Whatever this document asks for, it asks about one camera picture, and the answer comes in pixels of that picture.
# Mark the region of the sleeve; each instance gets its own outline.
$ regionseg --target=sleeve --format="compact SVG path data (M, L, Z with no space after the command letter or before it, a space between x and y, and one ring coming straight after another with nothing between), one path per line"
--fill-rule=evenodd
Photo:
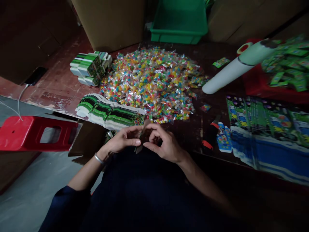
M90 205L90 190L76 191L69 186L54 196L39 232L78 231Z

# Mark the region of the person's left hand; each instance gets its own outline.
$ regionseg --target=person's left hand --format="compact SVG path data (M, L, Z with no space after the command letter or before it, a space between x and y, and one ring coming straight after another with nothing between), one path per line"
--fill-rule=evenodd
M132 126L121 129L113 138L101 147L97 154L105 156L110 153L119 153L128 146L141 145L141 141L138 138L142 129L143 126Z

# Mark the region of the wrist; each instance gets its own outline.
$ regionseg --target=wrist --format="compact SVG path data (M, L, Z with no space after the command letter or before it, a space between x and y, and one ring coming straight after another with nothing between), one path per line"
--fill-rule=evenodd
M190 154L187 152L187 151L183 151L182 152L182 155L181 155L181 159L179 160L179 162L177 162L176 164L178 165L178 166L184 166L186 163L188 163L189 161L190 161L190 159L191 159L191 156L190 156Z
M110 155L111 152L105 146L101 147L101 149L97 152L97 156L103 161L107 160Z

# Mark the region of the green plastic crate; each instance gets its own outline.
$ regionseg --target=green plastic crate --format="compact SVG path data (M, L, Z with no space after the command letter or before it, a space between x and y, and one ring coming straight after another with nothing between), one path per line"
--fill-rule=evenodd
M160 0L151 41L197 44L208 32L204 0Z

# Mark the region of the hand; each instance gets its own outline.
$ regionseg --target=hand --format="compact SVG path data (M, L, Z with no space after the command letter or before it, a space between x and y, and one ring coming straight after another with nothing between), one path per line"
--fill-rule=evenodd
M190 155L183 150L177 143L172 132L166 132L159 124L149 124L147 129L153 129L149 136L149 142L144 143L144 147L157 153L161 158L170 162L180 164ZM157 146L158 139L162 139L163 143Z
M138 139L143 129L143 126L132 126L121 129L113 138L111 138L101 149L97 155L104 159L105 156L111 153L119 153L125 147L139 146L141 141Z

